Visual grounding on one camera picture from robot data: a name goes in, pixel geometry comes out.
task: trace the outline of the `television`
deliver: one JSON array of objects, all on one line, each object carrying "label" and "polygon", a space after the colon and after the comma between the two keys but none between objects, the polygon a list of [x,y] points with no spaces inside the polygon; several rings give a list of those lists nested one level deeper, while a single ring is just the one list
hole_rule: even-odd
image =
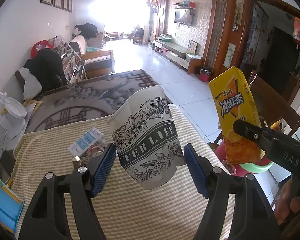
[{"label": "television", "polygon": [[176,9],[176,14],[174,17],[175,23],[181,23],[185,25],[192,24],[192,10],[191,9]]}]

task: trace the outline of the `white paper cup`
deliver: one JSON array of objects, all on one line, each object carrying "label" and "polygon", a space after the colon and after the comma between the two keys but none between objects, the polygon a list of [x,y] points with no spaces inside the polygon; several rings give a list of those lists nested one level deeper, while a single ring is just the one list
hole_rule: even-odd
[{"label": "white paper cup", "polygon": [[107,123],[121,166],[145,189],[165,184],[186,164],[162,87],[137,91]]}]

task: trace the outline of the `patterned wallpaper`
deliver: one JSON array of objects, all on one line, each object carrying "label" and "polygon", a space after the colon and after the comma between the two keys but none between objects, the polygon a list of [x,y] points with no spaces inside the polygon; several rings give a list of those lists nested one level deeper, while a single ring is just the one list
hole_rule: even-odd
[{"label": "patterned wallpaper", "polygon": [[180,1],[183,0],[169,0],[167,33],[173,36],[172,41],[174,43],[183,47],[188,47],[190,39],[199,43],[197,54],[202,56],[208,35],[212,0],[188,0],[196,3],[196,9],[194,10],[195,16],[193,17],[192,25],[188,26],[180,24],[178,27],[178,24],[174,22],[176,6],[173,4]]}]

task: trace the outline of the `red lantern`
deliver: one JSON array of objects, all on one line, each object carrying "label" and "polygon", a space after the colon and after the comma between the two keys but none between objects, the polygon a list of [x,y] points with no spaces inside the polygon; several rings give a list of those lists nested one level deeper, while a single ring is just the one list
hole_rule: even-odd
[{"label": "red lantern", "polygon": [[300,45],[300,19],[297,17],[294,18],[293,40]]}]

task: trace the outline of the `silver bolt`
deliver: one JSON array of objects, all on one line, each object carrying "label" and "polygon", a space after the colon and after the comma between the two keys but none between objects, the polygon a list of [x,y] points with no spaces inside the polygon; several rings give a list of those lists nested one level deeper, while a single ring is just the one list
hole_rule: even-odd
[{"label": "silver bolt", "polygon": [[253,180],[253,179],[254,179],[254,176],[253,176],[253,174],[251,174],[251,173],[248,173],[248,174],[246,175],[246,177],[247,177],[247,179],[250,179],[250,180]]},{"label": "silver bolt", "polygon": [[51,179],[53,177],[53,173],[49,172],[46,174],[46,179]]},{"label": "silver bolt", "polygon": [[213,168],[212,168],[212,171],[213,171],[214,173],[221,173],[221,172],[222,172],[222,169],[221,169],[220,167],[213,167]]},{"label": "silver bolt", "polygon": [[81,166],[78,168],[78,172],[80,172],[80,173],[84,173],[86,171],[87,171],[87,167],[85,167],[85,166]]}]

